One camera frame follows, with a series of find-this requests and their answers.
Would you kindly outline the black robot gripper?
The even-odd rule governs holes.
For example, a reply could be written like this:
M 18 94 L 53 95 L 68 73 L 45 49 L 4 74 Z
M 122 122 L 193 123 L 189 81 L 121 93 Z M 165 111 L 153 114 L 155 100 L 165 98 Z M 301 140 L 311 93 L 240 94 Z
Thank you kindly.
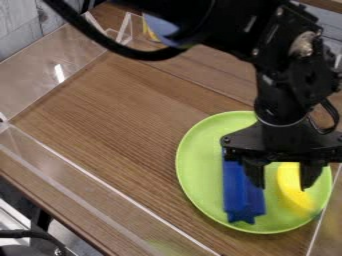
M 220 138 L 223 159 L 241 163 L 245 176 L 263 189 L 264 167 L 271 162 L 299 162 L 299 183 L 304 191 L 328 163 L 342 163 L 342 132 L 319 129 L 303 108 L 292 100 L 255 100 L 256 121 Z

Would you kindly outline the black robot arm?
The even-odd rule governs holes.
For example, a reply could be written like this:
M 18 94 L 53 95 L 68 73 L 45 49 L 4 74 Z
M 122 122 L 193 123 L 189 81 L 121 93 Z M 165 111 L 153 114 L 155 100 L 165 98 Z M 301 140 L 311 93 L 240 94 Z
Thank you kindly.
M 328 97 L 342 72 L 320 36 L 318 18 L 289 0 L 112 0 L 144 14 L 168 49 L 195 44 L 231 54 L 256 71 L 256 122 L 220 139 L 224 159 L 243 166 L 252 184 L 265 185 L 272 162 L 299 164 L 299 186 L 309 188 L 322 169 L 342 162 L 342 133 L 322 128 L 309 112 L 320 106 L 339 119 Z

